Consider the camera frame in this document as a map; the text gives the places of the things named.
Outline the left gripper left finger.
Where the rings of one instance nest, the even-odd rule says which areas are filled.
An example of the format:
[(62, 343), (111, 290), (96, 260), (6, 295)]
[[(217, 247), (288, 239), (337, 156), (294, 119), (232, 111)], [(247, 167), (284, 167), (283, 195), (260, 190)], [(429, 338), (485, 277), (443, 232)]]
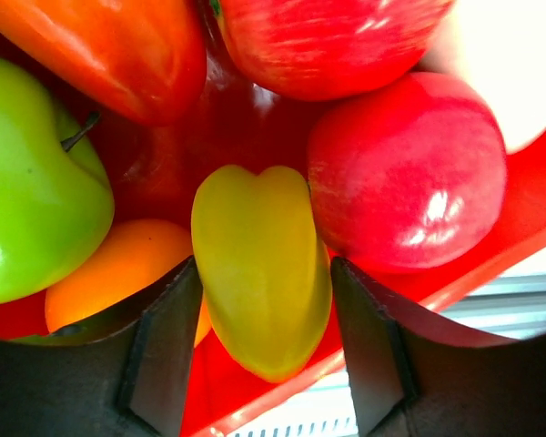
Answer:
[(45, 337), (0, 340), (0, 436), (177, 436), (202, 287), (188, 258)]

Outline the red apple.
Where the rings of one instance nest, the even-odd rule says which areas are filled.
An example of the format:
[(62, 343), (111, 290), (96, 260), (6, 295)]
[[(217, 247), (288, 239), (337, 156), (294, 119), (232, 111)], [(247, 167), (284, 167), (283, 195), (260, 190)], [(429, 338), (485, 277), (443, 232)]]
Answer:
[(458, 78), (411, 73), (330, 109), (308, 138), (316, 226), (366, 269), (430, 269), (501, 214), (508, 169), (488, 105)]

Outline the yellow starfruit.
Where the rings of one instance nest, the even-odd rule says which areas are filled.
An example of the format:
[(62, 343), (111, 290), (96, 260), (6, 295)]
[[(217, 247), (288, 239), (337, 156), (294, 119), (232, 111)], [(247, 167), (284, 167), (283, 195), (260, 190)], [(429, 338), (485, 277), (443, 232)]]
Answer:
[(226, 165), (197, 189), (193, 251), (213, 329), (232, 358), (269, 382), (299, 373), (329, 322), (329, 256), (306, 180), (276, 166)]

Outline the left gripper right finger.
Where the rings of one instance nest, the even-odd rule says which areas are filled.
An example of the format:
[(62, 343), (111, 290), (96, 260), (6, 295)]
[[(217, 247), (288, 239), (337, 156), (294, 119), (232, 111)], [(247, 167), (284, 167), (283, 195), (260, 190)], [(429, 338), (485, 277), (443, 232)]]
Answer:
[(331, 279), (360, 435), (546, 436), (546, 333), (467, 327), (343, 258)]

